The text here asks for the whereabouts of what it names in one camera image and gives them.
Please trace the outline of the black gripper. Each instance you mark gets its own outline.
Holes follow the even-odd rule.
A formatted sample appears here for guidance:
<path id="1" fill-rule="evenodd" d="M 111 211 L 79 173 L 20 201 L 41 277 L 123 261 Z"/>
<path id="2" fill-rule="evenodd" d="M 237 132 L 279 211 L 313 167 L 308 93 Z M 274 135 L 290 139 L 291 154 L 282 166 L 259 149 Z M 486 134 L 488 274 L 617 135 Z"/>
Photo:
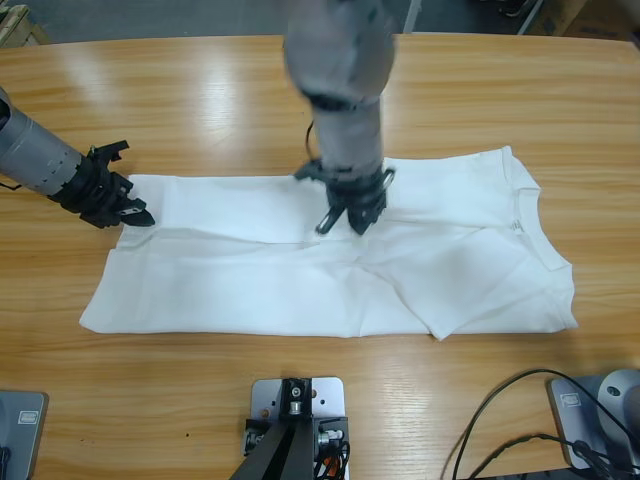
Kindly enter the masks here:
<path id="1" fill-rule="evenodd" d="M 129 197 L 133 183 L 109 170 L 109 164 L 119 161 L 120 152 L 128 148 L 126 140 L 92 146 L 81 156 L 74 176 L 49 199 L 97 228 L 121 223 L 133 227 L 154 226 L 153 216 L 145 210 L 146 203 Z"/>
<path id="2" fill-rule="evenodd" d="M 387 206 L 388 187 L 394 180 L 396 171 L 381 168 L 370 176 L 355 180 L 336 180 L 325 171 L 319 159 L 311 160 L 300 167 L 293 177 L 298 180 L 319 181 L 325 185 L 329 210 L 316 226 L 316 233 L 326 235 L 343 214 L 352 230 L 364 235 L 374 225 Z"/>

